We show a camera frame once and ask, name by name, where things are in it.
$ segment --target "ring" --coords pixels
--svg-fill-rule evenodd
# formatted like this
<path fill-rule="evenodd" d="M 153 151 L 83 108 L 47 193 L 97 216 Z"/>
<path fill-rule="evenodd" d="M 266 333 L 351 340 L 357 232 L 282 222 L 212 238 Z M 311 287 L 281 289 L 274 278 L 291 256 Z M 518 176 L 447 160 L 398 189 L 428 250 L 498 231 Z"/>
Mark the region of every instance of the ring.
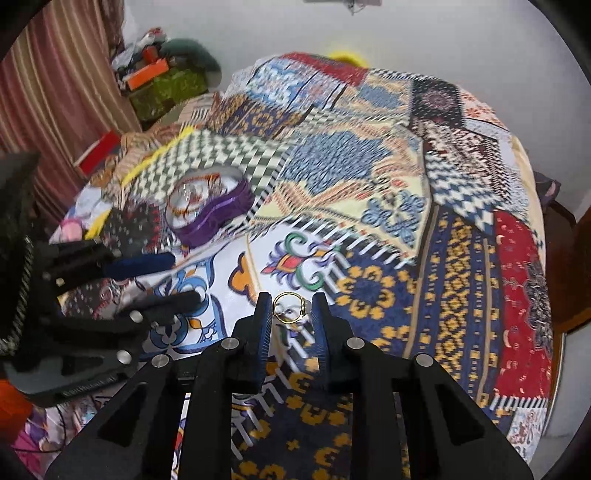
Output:
<path fill-rule="evenodd" d="M 300 299 L 300 314 L 297 316 L 297 318 L 295 320 L 291 320 L 289 322 L 286 322 L 281 317 L 279 317 L 279 315 L 277 315 L 275 313 L 275 309 L 277 307 L 279 299 L 281 297 L 285 297 L 286 295 L 292 295 L 292 296 Z M 301 295 L 298 295 L 297 293 L 293 293 L 292 291 L 284 291 L 284 292 L 280 293 L 277 297 L 275 297 L 275 300 L 273 300 L 273 315 L 275 315 L 275 317 L 277 317 L 277 320 L 279 320 L 281 323 L 285 323 L 286 325 L 291 325 L 292 323 L 295 323 L 306 316 L 306 299 L 304 297 L 302 297 Z"/>

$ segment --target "fabric pile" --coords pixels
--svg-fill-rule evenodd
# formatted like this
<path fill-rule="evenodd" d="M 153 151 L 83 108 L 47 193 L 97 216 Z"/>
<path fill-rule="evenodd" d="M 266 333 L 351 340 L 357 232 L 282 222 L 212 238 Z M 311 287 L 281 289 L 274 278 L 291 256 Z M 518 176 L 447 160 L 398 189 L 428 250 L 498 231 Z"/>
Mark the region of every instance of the fabric pile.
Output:
<path fill-rule="evenodd" d="M 95 179 L 113 204 L 103 241 L 173 251 L 174 269 L 74 292 L 68 308 L 197 290 L 199 311 L 144 342 L 143 359 L 176 359 L 230 334 L 260 291 L 323 292 L 383 351 L 433 356 L 531 460 L 552 357 L 543 217 L 527 155 L 494 111 L 435 77 L 303 53 L 261 59 L 201 99 L 169 114 L 182 125 L 167 145 L 130 144 Z M 188 249 L 158 212 L 189 169 L 213 165 L 239 168 L 255 203 Z M 261 392 L 233 395 L 234 478 L 346 478 L 352 399 L 319 390 L 306 319 L 273 335 Z M 96 411 L 79 402 L 75 416 Z"/>

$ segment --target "orange object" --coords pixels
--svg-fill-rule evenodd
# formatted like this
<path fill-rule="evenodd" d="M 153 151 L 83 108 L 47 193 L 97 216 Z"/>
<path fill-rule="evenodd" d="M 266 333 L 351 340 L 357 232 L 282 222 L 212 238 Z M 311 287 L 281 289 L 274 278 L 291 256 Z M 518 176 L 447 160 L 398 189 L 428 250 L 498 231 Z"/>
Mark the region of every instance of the orange object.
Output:
<path fill-rule="evenodd" d="M 154 77 L 162 75 L 168 71 L 168 62 L 166 59 L 159 59 L 150 65 L 146 65 L 143 69 L 132 73 L 127 79 L 127 85 L 131 90 L 136 90 L 144 83 L 149 82 Z"/>
<path fill-rule="evenodd" d="M 0 380 L 0 443 L 12 445 L 33 405 L 6 380 Z"/>

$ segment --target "curtain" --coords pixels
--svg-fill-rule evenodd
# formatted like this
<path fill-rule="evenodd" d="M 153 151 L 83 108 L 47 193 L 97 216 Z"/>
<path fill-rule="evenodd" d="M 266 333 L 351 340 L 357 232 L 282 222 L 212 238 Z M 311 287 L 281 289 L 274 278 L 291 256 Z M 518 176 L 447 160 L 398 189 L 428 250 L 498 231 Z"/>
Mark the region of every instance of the curtain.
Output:
<path fill-rule="evenodd" d="M 122 3 L 51 0 L 0 63 L 0 150 L 41 153 L 35 199 L 50 226 L 83 186 L 73 162 L 86 148 L 109 130 L 140 130 L 110 65 Z"/>

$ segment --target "black cable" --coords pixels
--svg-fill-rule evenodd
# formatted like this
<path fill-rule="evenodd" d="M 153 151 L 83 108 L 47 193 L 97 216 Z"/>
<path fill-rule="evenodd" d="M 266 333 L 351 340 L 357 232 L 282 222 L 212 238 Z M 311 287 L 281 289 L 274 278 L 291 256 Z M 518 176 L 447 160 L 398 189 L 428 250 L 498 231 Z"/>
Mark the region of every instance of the black cable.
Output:
<path fill-rule="evenodd" d="M 95 406 L 96 411 L 100 410 L 100 405 L 97 403 L 96 399 L 92 396 L 92 395 L 88 395 L 90 398 L 90 401 L 92 402 L 92 404 Z"/>
<path fill-rule="evenodd" d="M 61 441 L 61 447 L 59 448 L 59 450 L 27 450 L 23 448 L 12 448 L 12 450 L 21 453 L 60 453 L 66 447 L 66 421 L 64 419 L 64 414 L 60 410 L 60 407 L 56 406 L 56 409 L 57 412 L 60 414 L 61 426 L 64 429 L 64 437 Z"/>

